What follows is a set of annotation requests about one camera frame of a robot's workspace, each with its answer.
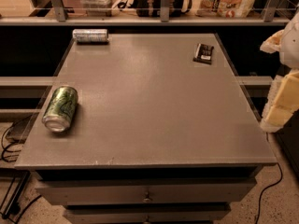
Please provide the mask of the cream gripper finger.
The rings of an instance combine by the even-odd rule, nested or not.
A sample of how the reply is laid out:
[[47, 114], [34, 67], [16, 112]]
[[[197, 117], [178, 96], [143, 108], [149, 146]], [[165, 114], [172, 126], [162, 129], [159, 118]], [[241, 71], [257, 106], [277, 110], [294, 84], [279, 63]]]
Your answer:
[[280, 41], [283, 35], [283, 30], [279, 30], [269, 36], [260, 46], [260, 50], [266, 53], [274, 53], [280, 51]]
[[275, 133], [298, 109], [299, 71], [291, 70], [284, 77], [276, 75], [270, 86], [260, 127], [264, 132]]

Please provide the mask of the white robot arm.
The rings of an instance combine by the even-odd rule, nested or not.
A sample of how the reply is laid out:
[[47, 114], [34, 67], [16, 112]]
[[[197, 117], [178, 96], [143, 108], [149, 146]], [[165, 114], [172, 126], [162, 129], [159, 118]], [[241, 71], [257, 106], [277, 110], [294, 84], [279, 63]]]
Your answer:
[[276, 75], [263, 108], [260, 127], [268, 133], [281, 129], [299, 110], [299, 14], [283, 30], [268, 37], [260, 46], [266, 53], [279, 53], [279, 60], [290, 68], [287, 75]]

